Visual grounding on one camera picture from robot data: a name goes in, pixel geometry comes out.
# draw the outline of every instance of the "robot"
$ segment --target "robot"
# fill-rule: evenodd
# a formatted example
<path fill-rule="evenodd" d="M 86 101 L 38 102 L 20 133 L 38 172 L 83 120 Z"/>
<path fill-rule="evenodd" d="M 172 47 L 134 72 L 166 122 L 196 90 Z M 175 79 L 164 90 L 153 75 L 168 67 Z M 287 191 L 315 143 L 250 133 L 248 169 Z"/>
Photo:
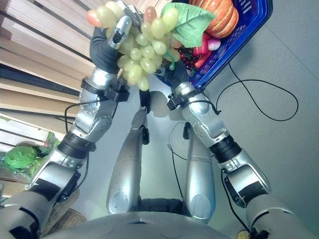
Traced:
<path fill-rule="evenodd" d="M 119 102 L 128 100 L 126 81 L 117 78 L 118 49 L 128 35 L 132 16 L 123 16 L 113 34 L 95 28 L 90 55 L 96 65 L 83 79 L 80 111 L 62 142 L 52 150 L 33 177 L 27 191 L 17 193 L 0 207 L 2 239 L 33 239 L 40 236 L 52 207 L 77 188 L 78 169 L 95 143 L 110 128 Z M 262 170 L 230 135 L 213 104 L 188 81 L 181 62 L 175 70 L 161 67 L 158 75 L 171 85 L 167 106 L 182 109 L 189 139 L 186 190 L 182 201 L 141 199 L 141 151 L 148 144 L 149 92 L 140 92 L 141 107 L 135 114 L 111 178 L 107 210 L 110 215 L 48 239 L 64 238 L 210 238 L 228 237 L 206 225 L 214 211 L 212 158 L 215 156 L 233 201 L 246 209 L 252 239 L 316 239 L 283 202 L 271 194 Z"/>

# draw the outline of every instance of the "black cable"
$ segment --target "black cable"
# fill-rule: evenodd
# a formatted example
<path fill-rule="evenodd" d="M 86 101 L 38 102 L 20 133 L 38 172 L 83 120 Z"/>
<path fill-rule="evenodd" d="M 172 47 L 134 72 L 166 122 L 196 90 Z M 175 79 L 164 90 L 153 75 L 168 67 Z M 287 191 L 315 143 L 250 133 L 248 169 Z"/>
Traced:
<path fill-rule="evenodd" d="M 175 173 L 176 181 L 177 181 L 177 184 L 178 184 L 178 189 L 179 189 L 179 192 L 180 192 L 180 196 L 181 196 L 181 198 L 182 198 L 182 200 L 183 200 L 183 193 L 181 192 L 181 188 L 180 188 L 180 184 L 179 184 L 178 176 L 177 176 L 177 173 L 176 173 L 176 167 L 175 167 L 175 160 L 174 160 L 174 153 L 173 153 L 173 149 L 172 149 L 172 147 L 171 147 L 171 145 L 170 145 L 170 144 L 168 144 L 167 146 L 168 146 L 168 148 L 169 148 L 169 149 L 170 149 L 170 151 L 171 151 L 171 157 L 172 157 L 172 159 L 173 159 L 174 173 Z"/>
<path fill-rule="evenodd" d="M 75 107 L 75 106 L 80 106 L 80 105 L 97 103 L 97 102 L 106 101 L 106 100 L 108 100 L 108 99 L 99 99 L 99 100 L 94 100 L 94 101 L 81 102 L 81 103 L 72 104 L 72 105 L 68 106 L 67 108 L 65 108 L 65 111 L 64 111 L 64 123 L 65 123 L 65 131 L 66 131 L 66 133 L 68 133 L 68 131 L 69 131 L 66 114 L 67 114 L 67 112 L 68 112 L 68 110 L 70 108 Z"/>
<path fill-rule="evenodd" d="M 74 191 L 81 187 L 81 185 L 83 184 L 84 180 L 86 179 L 86 176 L 88 175 L 88 171 L 89 171 L 89 154 L 88 154 L 88 158 L 86 159 L 84 177 L 81 180 L 81 182 L 78 184 L 78 186 L 75 187 Z"/>
<path fill-rule="evenodd" d="M 227 189 L 225 187 L 225 183 L 224 183 L 224 180 L 223 180 L 223 171 L 220 170 L 220 179 L 221 179 L 221 182 L 223 184 L 223 188 L 225 190 L 225 193 L 226 193 L 226 196 L 227 196 L 227 199 L 228 199 L 228 203 L 229 203 L 229 207 L 230 207 L 230 210 L 232 211 L 232 213 L 234 214 L 234 216 L 238 219 L 238 221 L 243 225 L 243 227 L 245 228 L 246 231 L 248 231 L 250 233 L 250 230 L 248 229 L 248 227 L 246 226 L 246 224 L 240 219 L 240 217 L 235 213 L 234 209 L 233 209 L 233 205 L 231 204 L 231 201 L 230 201 L 230 198 L 229 198 L 229 195 L 228 195 L 228 192 L 227 192 Z"/>
<path fill-rule="evenodd" d="M 298 102 L 297 97 L 296 97 L 293 93 L 291 93 L 290 91 L 288 91 L 288 90 L 286 90 L 286 89 L 284 89 L 284 88 L 282 88 L 282 87 L 280 87 L 280 86 L 277 86 L 277 85 L 272 84 L 272 83 L 267 82 L 267 81 L 256 80 L 256 79 L 241 80 L 241 79 L 236 75 L 236 73 L 234 72 L 234 70 L 233 70 L 233 68 L 231 67 L 230 63 L 229 63 L 228 65 L 229 65 L 231 71 L 233 72 L 234 76 L 238 79 L 238 82 L 235 82 L 235 83 L 233 83 L 233 84 L 230 84 L 229 86 L 227 86 L 226 88 L 224 88 L 224 89 L 221 91 L 221 93 L 219 94 L 219 96 L 218 96 L 218 98 L 217 98 L 217 101 L 216 101 L 216 108 L 218 107 L 218 100 L 219 100 L 220 96 L 223 94 L 223 92 L 224 92 L 225 90 L 227 90 L 229 87 L 231 87 L 231 86 L 233 86 L 233 85 L 236 85 L 236 84 L 238 84 L 238 83 L 241 83 L 241 84 L 244 86 L 244 88 L 246 89 L 247 93 L 249 94 L 250 98 L 251 98 L 252 101 L 254 102 L 254 104 L 255 104 L 255 106 L 257 107 L 257 109 L 258 109 L 264 116 L 266 116 L 267 118 L 269 118 L 269 119 L 271 119 L 271 120 L 274 120 L 274 121 L 288 121 L 288 120 L 292 119 L 292 118 L 296 115 L 296 113 L 297 113 L 297 111 L 298 111 L 298 109 L 299 109 L 299 102 Z M 268 85 L 271 85 L 271 86 L 273 86 L 273 87 L 276 87 L 276 88 L 278 88 L 278 89 L 281 89 L 281 90 L 287 92 L 287 93 L 290 94 L 292 97 L 294 97 L 295 100 L 296 100 L 296 103 L 297 103 L 296 111 L 294 112 L 294 114 L 293 114 L 291 117 L 289 117 L 289 118 L 287 118 L 287 119 L 275 119 L 275 118 L 270 117 L 269 115 L 267 115 L 266 113 L 264 113 L 264 112 L 260 109 L 260 107 L 259 107 L 258 104 L 256 103 L 255 99 L 254 99 L 253 96 L 251 95 L 250 91 L 247 89 L 246 85 L 244 84 L 245 81 L 255 81 L 255 82 L 266 83 L 266 84 L 268 84 Z"/>

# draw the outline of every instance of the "bunch of grapes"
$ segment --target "bunch of grapes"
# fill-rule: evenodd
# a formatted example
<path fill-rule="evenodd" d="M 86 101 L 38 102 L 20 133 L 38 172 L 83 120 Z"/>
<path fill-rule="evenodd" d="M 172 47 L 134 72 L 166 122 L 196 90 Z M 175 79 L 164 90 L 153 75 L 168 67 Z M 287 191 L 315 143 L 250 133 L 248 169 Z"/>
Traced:
<path fill-rule="evenodd" d="M 113 1 L 87 14 L 91 24 L 107 28 L 106 37 L 112 34 L 113 27 L 122 16 L 123 10 Z M 163 58 L 171 61 L 172 66 L 173 62 L 180 59 L 175 48 L 180 48 L 181 43 L 171 34 L 178 18 L 179 12 L 174 7 L 169 8 L 162 17 L 157 17 L 154 7 L 149 6 L 145 10 L 141 28 L 132 26 L 119 49 L 123 56 L 118 60 L 118 67 L 123 69 L 123 78 L 130 85 L 137 85 L 142 91 L 148 90 L 147 76 L 161 66 Z"/>

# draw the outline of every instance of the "red pepper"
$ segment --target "red pepper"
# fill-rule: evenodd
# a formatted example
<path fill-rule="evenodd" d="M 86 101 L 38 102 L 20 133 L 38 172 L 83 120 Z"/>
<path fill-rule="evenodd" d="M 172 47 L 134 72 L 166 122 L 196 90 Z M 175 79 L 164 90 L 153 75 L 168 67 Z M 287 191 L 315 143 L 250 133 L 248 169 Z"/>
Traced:
<path fill-rule="evenodd" d="M 208 40 L 210 35 L 206 32 L 203 33 L 202 46 L 194 47 L 193 56 L 206 55 L 208 53 Z"/>
<path fill-rule="evenodd" d="M 206 55 L 203 55 L 198 61 L 195 63 L 196 69 L 200 68 L 202 65 L 204 65 L 205 61 L 209 58 L 213 51 L 208 51 Z"/>

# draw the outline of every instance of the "green vegetable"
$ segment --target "green vegetable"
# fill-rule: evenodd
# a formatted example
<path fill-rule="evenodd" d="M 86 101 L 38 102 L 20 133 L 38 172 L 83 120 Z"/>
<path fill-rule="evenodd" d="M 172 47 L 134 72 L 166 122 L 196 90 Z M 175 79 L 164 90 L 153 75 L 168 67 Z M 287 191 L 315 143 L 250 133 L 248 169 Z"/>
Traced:
<path fill-rule="evenodd" d="M 4 164 L 11 170 L 25 168 L 36 158 L 36 150 L 29 146 L 17 146 L 10 150 L 4 160 Z"/>
<path fill-rule="evenodd" d="M 215 18 L 214 14 L 197 6 L 174 2 L 165 5 L 161 16 L 172 7 L 179 11 L 177 25 L 172 31 L 173 36 L 186 48 L 201 46 L 203 32 Z"/>

